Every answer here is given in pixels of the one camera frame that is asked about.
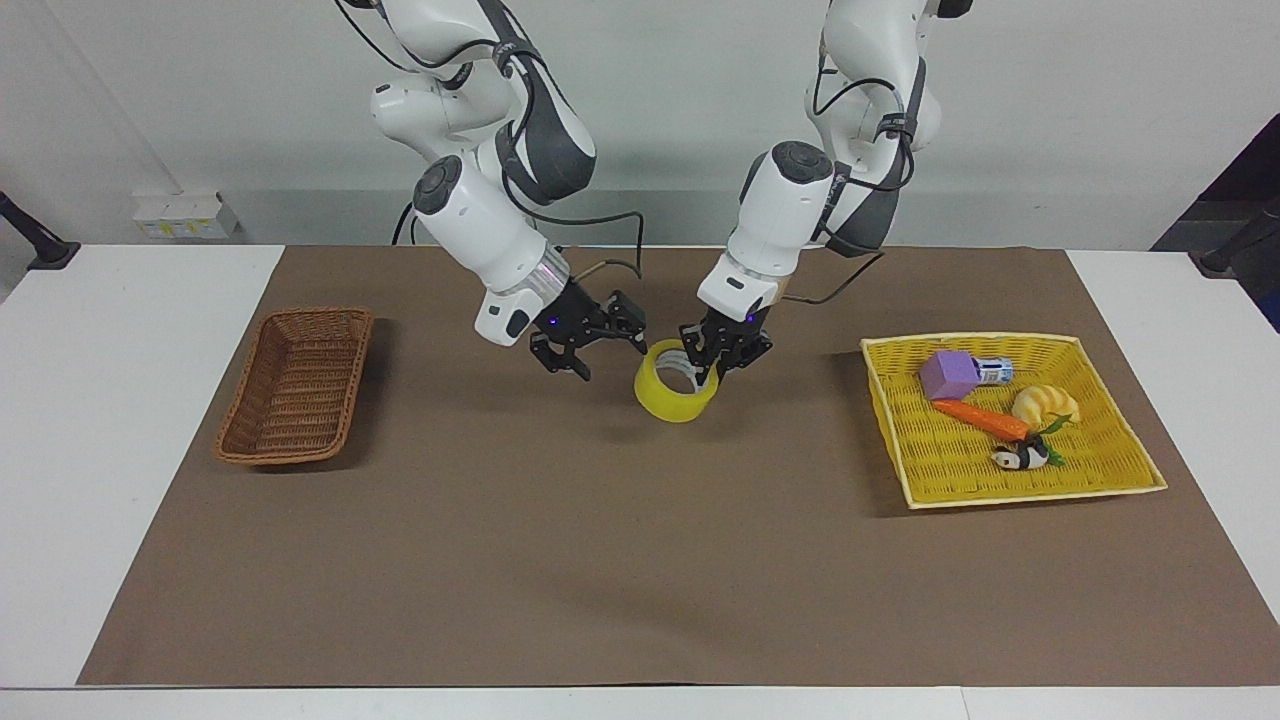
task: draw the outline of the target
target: wall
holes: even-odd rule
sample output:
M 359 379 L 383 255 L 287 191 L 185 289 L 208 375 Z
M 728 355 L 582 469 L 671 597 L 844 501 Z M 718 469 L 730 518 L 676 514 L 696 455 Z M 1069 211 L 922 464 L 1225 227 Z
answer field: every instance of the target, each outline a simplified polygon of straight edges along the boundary
M 822 0 L 509 5 L 600 149 L 564 214 L 635 202 L 654 242 L 717 242 L 750 160 L 815 138 Z M 63 234 L 140 241 L 128 193 L 166 169 L 244 241 L 384 242 L 422 169 L 367 117 L 394 70 L 326 1 L 19 0 L 0 33 L 0 186 Z M 1149 247 L 1280 109 L 1277 64 L 1268 0 L 979 0 L 934 27 L 943 128 L 892 241 Z

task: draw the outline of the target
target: black cable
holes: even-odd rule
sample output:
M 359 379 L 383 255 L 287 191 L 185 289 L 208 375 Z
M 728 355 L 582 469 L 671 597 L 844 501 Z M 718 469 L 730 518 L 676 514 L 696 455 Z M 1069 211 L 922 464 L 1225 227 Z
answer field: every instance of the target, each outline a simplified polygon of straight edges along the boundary
M 864 86 L 868 86 L 868 85 L 878 85 L 878 86 L 881 86 L 881 87 L 883 87 L 883 88 L 886 88 L 888 91 L 896 91 L 897 90 L 896 87 L 893 87 L 893 83 L 891 83 L 887 79 L 881 79 L 878 77 L 863 78 L 860 81 L 851 82 L 851 83 L 846 85 L 845 87 L 841 87 L 840 92 L 832 95 L 831 100 L 827 100 L 827 104 L 823 105 L 822 109 L 819 110 L 818 109 L 818 88 L 822 86 L 822 74 L 819 74 L 818 76 L 818 83 L 814 86 L 814 90 L 813 90 L 813 114 L 814 114 L 814 117 L 822 115 L 823 113 L 826 113 L 827 110 L 829 110 L 832 105 L 835 105 L 841 97 L 845 96 L 845 94 L 847 94 L 849 91 L 854 90 L 855 87 L 864 87 Z
M 515 23 L 516 29 L 520 31 L 520 35 L 524 36 L 525 40 L 529 40 L 529 33 L 525 32 L 525 26 L 520 24 L 520 18 L 516 17 L 516 13 L 511 12 L 511 8 L 508 8 L 506 3 L 502 4 L 502 12 L 507 13 L 507 17 L 511 19 L 512 23 Z
M 408 218 L 408 211 L 413 209 L 412 202 L 406 202 L 404 209 L 401 210 L 401 218 L 396 220 L 396 232 L 392 233 L 392 245 L 399 245 L 399 233 L 404 229 L 404 219 Z
M 358 24 L 356 24 L 355 18 L 352 18 L 351 13 L 347 12 L 347 8 L 343 6 L 342 0 L 333 0 L 333 4 L 338 6 L 338 10 L 342 13 L 342 17 L 347 18 L 347 24 L 351 26 L 351 29 L 356 31 L 356 35 L 358 35 L 360 37 L 362 37 L 365 40 L 365 44 L 369 45 L 374 50 L 374 53 L 378 53 L 379 58 L 381 58 L 383 60 L 387 60 L 388 64 L 390 64 L 393 68 L 396 68 L 398 70 L 404 70 L 406 73 L 413 72 L 413 70 L 406 68 L 404 65 L 397 63 L 396 60 L 392 60 L 387 55 L 387 53 L 383 53 L 383 49 L 379 47 L 376 42 L 374 42 L 372 40 L 370 40 L 370 37 L 367 35 L 365 35 L 365 31 L 361 29 Z
M 893 192 L 896 190 L 902 190 L 904 187 L 906 187 L 906 183 L 911 182 L 911 178 L 915 177 L 915 154 L 911 152 L 911 141 L 906 140 L 906 135 L 900 135 L 897 141 L 897 151 L 902 154 L 902 159 L 906 161 L 906 172 L 896 183 L 893 184 L 872 183 L 860 181 L 855 177 L 847 178 L 849 182 L 851 184 L 856 184 L 858 187 L 865 187 L 868 190 L 878 190 L 881 192 Z
M 823 297 L 822 300 L 814 300 L 812 297 L 799 297 L 796 295 L 783 295 L 782 300 L 788 300 L 791 302 L 804 302 L 805 305 L 823 305 L 826 302 L 829 302 L 829 301 L 835 300 L 836 296 L 838 296 L 841 292 L 845 292 L 846 287 L 854 284 L 854 281 L 858 279 L 858 275 L 865 273 L 868 268 L 870 268 L 872 265 L 874 265 L 883 256 L 884 256 L 883 252 L 878 252 L 877 251 L 876 255 L 872 255 L 870 260 L 863 263 L 861 266 L 859 266 L 856 270 L 854 270 L 854 274 L 849 275 L 849 279 L 846 279 L 845 282 L 840 283 L 840 286 L 837 286 L 836 290 L 831 291 L 831 295 Z
M 507 197 L 511 200 L 511 202 L 516 208 L 520 209 L 521 213 L 529 215 L 530 218 L 532 218 L 535 220 L 541 220 L 544 223 L 552 223 L 553 225 L 567 225 L 567 227 L 602 225 L 604 223 L 616 223 L 618 220 L 625 220 L 627 218 L 635 218 L 636 220 L 639 220 L 639 225 L 636 227 L 636 263 L 635 263 L 636 266 L 635 266 L 635 272 L 636 272 L 636 277 L 644 277 L 644 272 L 643 272 L 644 265 L 641 264 L 641 259 L 643 259 L 641 256 L 643 256 L 643 252 L 644 252 L 644 213 L 640 213 L 639 210 L 628 210 L 626 213 L 618 213 L 617 215 L 604 215 L 604 217 L 599 217 L 599 218 L 576 218 L 576 219 L 571 219 L 571 218 L 550 218 L 550 217 L 547 217 L 547 215 L 543 215 L 543 214 L 539 214 L 539 213 L 535 213 L 535 211 L 530 210 L 529 208 L 526 208 L 520 201 L 520 199 L 516 197 L 516 193 L 511 190 L 511 176 L 507 174 L 506 172 L 502 173 L 502 188 L 504 191 L 507 191 Z
M 836 237 L 836 231 L 831 229 L 831 225 L 828 225 L 826 222 L 823 222 L 818 227 L 818 229 L 822 231 L 822 232 L 824 232 L 824 233 L 827 233 L 827 236 L 829 236 L 832 238 Z M 844 242 L 845 245 L 852 246 L 852 247 L 855 247 L 858 250 L 861 250 L 860 255 L 868 255 L 868 254 L 879 252 L 879 250 L 877 250 L 876 247 L 867 247 L 865 245 L 858 245 L 856 242 L 851 242 L 849 240 L 841 240 L 841 242 Z M 814 243 L 812 243 L 812 247 L 824 247 L 826 245 L 827 245 L 826 242 L 814 242 Z
M 472 47 L 481 47 L 481 46 L 484 46 L 484 47 L 495 47 L 497 45 L 498 45 L 497 42 L 492 41 L 492 40 L 483 38 L 483 37 L 477 38 L 477 40 L 472 40 L 470 42 L 463 42 L 462 45 L 458 45 L 453 50 L 453 53 L 449 53 L 448 58 L 440 60 L 439 63 L 433 63 L 430 60 L 424 60 L 424 59 L 419 58 L 417 55 L 415 55 L 413 51 L 410 50 L 408 47 L 404 47 L 403 45 L 401 45 L 401 47 L 419 65 L 422 65 L 424 68 L 426 68 L 429 70 L 438 70 L 438 69 L 440 69 L 440 68 L 443 68 L 445 65 L 452 64 L 453 60 L 456 60 L 458 55 L 466 53 L 467 50 L 471 50 Z
M 509 63 L 511 60 L 515 60 L 516 58 L 529 58 L 530 60 L 534 60 L 535 63 L 538 63 L 539 65 L 541 65 L 543 72 L 547 73 L 547 79 L 552 81 L 552 87 L 554 87 L 556 92 L 559 94 L 561 101 L 563 101 L 566 105 L 568 105 L 568 99 L 564 97 L 564 91 L 559 88 L 559 83 L 556 82 L 556 76 L 552 74 L 552 69 L 547 67 L 547 60 L 544 60 L 541 55 L 539 55 L 538 53 L 534 53 L 531 50 L 515 50 L 515 51 L 511 53 L 511 55 L 507 56 L 507 61 Z M 512 145 L 515 145 L 515 142 L 517 140 L 520 140 L 520 136 L 524 135 L 525 126 L 529 124 L 529 117 L 532 113 L 532 105 L 529 104 L 529 102 L 526 102 L 525 105 L 526 105 L 525 106 L 525 114 L 521 115 L 520 123 L 516 126 L 516 132 L 512 135 L 512 138 L 511 138 Z
M 833 76 L 836 73 L 838 73 L 837 69 L 827 67 L 827 55 L 826 54 L 823 54 L 820 58 L 818 58 L 818 78 L 813 83 L 813 114 L 814 114 L 814 117 L 822 115 L 823 113 L 826 113 L 827 110 L 829 110 L 832 105 L 835 105 L 841 97 L 845 96 L 845 94 L 847 94 L 849 91 L 854 90 L 855 87 L 865 87 L 868 85 L 876 85 L 876 86 L 879 86 L 879 87 L 883 87 L 883 88 L 888 90 L 890 92 L 895 92 L 895 94 L 897 92 L 897 87 L 895 87 L 893 83 L 888 82 L 887 79 L 882 79 L 882 78 L 864 78 L 864 79 L 860 79 L 860 81 L 856 81 L 856 82 L 851 82 L 851 83 L 846 85 L 845 87 L 840 88 L 840 91 L 836 92 L 836 95 L 833 95 L 831 97 L 831 100 L 827 100 L 827 102 L 819 109 L 818 108 L 818 94 L 822 91 L 822 76 Z M 901 109 L 901 100 L 899 100 L 899 108 Z M 883 135 L 884 132 L 887 132 L 887 131 L 881 131 L 881 132 L 876 133 L 876 138 L 873 138 L 873 141 L 878 140 L 879 136 Z M 892 183 L 892 184 L 883 183 L 883 182 L 881 182 L 881 183 L 870 183 L 870 182 L 860 181 L 860 179 L 854 178 L 854 177 L 850 177 L 849 182 L 852 183 L 852 184 L 856 184 L 858 187 L 865 187 L 867 190 L 878 190 L 881 192 L 893 192 L 893 191 L 902 190 L 904 187 L 906 187 L 906 183 L 911 182 L 911 178 L 915 177 L 915 155 L 911 152 L 911 140 L 913 138 L 909 135 L 902 133 L 902 132 L 899 133 L 899 152 L 902 154 L 902 159 L 906 163 L 906 172 L 899 178 L 899 181 L 896 183 Z

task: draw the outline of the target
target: power strip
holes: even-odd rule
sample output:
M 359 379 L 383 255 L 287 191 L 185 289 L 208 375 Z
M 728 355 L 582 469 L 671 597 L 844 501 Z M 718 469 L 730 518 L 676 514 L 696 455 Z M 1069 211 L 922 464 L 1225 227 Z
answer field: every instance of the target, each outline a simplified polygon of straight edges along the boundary
M 152 240 L 227 240 L 239 223 L 216 192 L 136 197 L 133 224 Z

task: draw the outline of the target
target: toy carrot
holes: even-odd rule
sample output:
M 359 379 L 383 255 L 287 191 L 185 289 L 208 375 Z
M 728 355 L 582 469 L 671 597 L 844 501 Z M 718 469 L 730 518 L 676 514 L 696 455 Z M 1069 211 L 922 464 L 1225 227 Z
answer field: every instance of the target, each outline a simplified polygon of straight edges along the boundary
M 992 413 L 959 400 L 934 400 L 933 407 L 1006 442 L 1021 442 L 1032 432 L 1030 425 L 1012 415 Z

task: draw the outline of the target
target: small bottle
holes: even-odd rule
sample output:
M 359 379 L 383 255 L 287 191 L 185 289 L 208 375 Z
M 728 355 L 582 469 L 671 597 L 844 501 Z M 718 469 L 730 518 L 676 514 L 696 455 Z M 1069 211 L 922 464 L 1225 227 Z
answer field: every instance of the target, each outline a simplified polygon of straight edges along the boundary
M 1014 361 L 1009 357 L 974 357 L 973 366 L 978 370 L 978 384 L 1006 386 L 1014 382 Z

